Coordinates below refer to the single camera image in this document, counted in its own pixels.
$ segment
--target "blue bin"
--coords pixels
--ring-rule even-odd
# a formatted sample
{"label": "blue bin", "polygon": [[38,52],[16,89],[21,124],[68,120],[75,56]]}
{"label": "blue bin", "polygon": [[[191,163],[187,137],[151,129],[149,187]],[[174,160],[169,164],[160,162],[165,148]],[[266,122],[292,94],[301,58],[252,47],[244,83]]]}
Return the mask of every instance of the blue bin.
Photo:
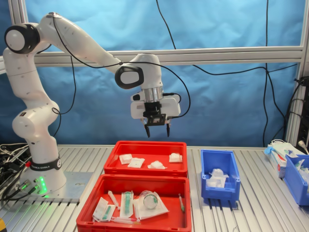
{"label": "blue bin", "polygon": [[[235,202],[239,200],[240,177],[233,151],[201,150],[201,180],[202,197]],[[229,178],[224,188],[206,186],[206,179],[210,179],[213,169],[220,168]]]}
{"label": "blue bin", "polygon": [[305,160],[302,166],[309,167],[308,155],[298,155],[297,158],[286,156],[284,181],[298,205],[309,205],[308,184],[295,167],[295,164],[300,160]]}

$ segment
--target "green light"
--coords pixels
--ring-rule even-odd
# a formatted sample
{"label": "green light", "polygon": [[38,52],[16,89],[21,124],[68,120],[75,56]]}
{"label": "green light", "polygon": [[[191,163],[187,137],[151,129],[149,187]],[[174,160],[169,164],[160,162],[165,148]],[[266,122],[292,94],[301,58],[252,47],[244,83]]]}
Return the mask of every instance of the green light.
{"label": "green light", "polygon": [[40,176],[40,181],[41,181],[41,185],[42,185],[42,188],[43,188],[43,191],[40,192],[40,194],[44,194],[47,192],[47,188],[45,186],[45,182],[44,182],[44,178]]}

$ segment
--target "blue backdrop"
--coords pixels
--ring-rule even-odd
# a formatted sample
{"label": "blue backdrop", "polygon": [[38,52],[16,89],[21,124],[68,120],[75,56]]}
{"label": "blue backdrop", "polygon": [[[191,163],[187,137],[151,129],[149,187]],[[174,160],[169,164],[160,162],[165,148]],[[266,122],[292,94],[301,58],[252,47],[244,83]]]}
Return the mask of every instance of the blue backdrop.
{"label": "blue backdrop", "polygon": [[[176,47],[264,46],[266,0],[175,1],[159,0]],[[155,0],[89,1],[27,0],[30,22],[39,22],[55,11],[75,22],[106,50],[172,49],[172,43]],[[299,45],[304,0],[272,0],[269,3],[268,45]],[[11,24],[7,1],[0,1],[0,38]],[[0,39],[0,50],[5,48]],[[209,72],[223,73],[265,64],[201,65]],[[269,70],[291,65],[269,64]],[[152,127],[150,140],[184,141],[188,145],[261,146],[266,122],[263,108],[265,71],[211,76],[193,66],[170,66],[187,84],[192,105],[189,113],[172,121],[171,136],[165,127]],[[38,68],[43,87],[60,110],[69,109],[74,85],[71,68]],[[293,92],[296,66],[272,72],[277,105],[286,111]],[[130,116],[130,96],[138,92],[120,89],[107,70],[75,68],[77,94],[72,110],[62,117],[56,136],[59,144],[114,144],[118,140],[149,140],[142,124]],[[188,98],[181,82],[162,70],[165,92],[182,96],[185,112]],[[25,108],[14,96],[5,74],[0,75],[0,142],[23,141],[12,130],[12,120]],[[282,126],[282,117],[267,85],[269,117],[266,142]],[[53,134],[58,120],[49,127]]]}

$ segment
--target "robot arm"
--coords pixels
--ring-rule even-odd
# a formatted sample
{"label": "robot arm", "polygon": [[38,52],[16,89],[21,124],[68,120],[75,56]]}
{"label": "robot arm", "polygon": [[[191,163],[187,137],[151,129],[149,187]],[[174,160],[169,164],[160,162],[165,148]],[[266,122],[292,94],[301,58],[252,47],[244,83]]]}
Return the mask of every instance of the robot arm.
{"label": "robot arm", "polygon": [[59,110],[59,107],[45,93],[34,63],[35,54],[50,44],[78,59],[107,66],[121,88],[140,86],[141,91],[131,97],[131,115],[143,122],[148,137],[148,126],[153,125],[167,124],[169,135],[171,118],[180,114],[179,98],[163,96],[161,68],[144,63],[159,64],[156,55],[138,54],[131,63],[123,63],[80,27],[53,12],[43,17],[39,24],[9,27],[4,37],[8,46],[3,52],[8,78],[15,96],[27,106],[13,121],[14,132],[27,141],[32,156],[30,170],[21,175],[20,181],[37,183],[38,192],[34,195],[55,191],[66,183],[56,140],[48,132],[48,126],[57,118],[52,108]]}

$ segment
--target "red plastic container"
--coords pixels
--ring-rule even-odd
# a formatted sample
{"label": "red plastic container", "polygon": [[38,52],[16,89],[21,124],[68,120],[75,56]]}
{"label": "red plastic container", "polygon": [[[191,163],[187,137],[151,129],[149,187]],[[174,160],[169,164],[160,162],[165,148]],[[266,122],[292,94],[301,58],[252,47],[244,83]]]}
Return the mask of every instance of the red plastic container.
{"label": "red plastic container", "polygon": [[[133,191],[134,197],[142,191],[155,191],[159,194],[168,213],[140,221],[140,225],[129,225],[115,222],[93,222],[92,214],[100,197],[113,204],[107,192],[111,190],[121,202],[121,193]],[[185,212],[181,211],[179,196],[181,194]],[[118,217],[120,211],[115,209],[113,216]],[[88,200],[76,220],[78,232],[190,232],[191,208],[189,180],[184,177],[167,176],[135,176],[135,175],[101,175]]]}
{"label": "red plastic container", "polygon": [[[179,153],[183,156],[183,161],[170,163],[169,155],[171,153]],[[141,168],[128,168],[127,164],[120,162],[119,156],[123,154],[132,154],[132,157],[144,158],[145,161]],[[167,168],[149,169],[147,166],[156,160]],[[185,143],[179,142],[119,141],[104,165],[106,174],[187,177],[187,171],[187,146]]]}

